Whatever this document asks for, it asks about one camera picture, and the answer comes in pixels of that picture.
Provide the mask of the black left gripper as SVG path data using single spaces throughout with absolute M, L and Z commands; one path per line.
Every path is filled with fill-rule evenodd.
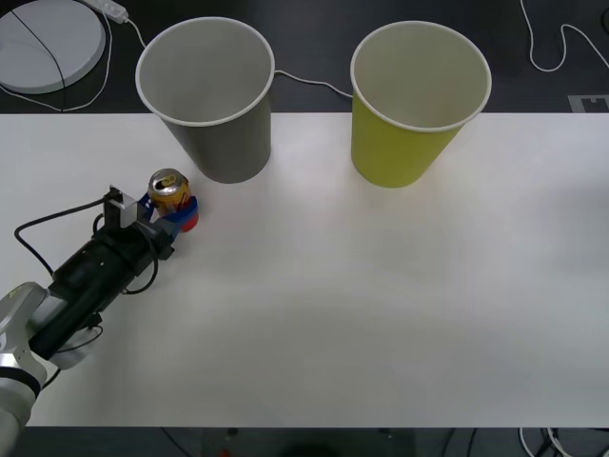
M 139 276 L 154 260 L 167 260 L 174 252 L 173 241 L 197 225 L 198 201 L 189 197 L 177 209 L 170 204 L 157 204 L 155 207 L 145 193 L 139 199 L 139 220 L 153 223 L 156 219 L 161 228 L 156 224 L 146 226 L 139 223 L 127 228 L 99 228 L 93 239 L 117 254 L 128 269 Z

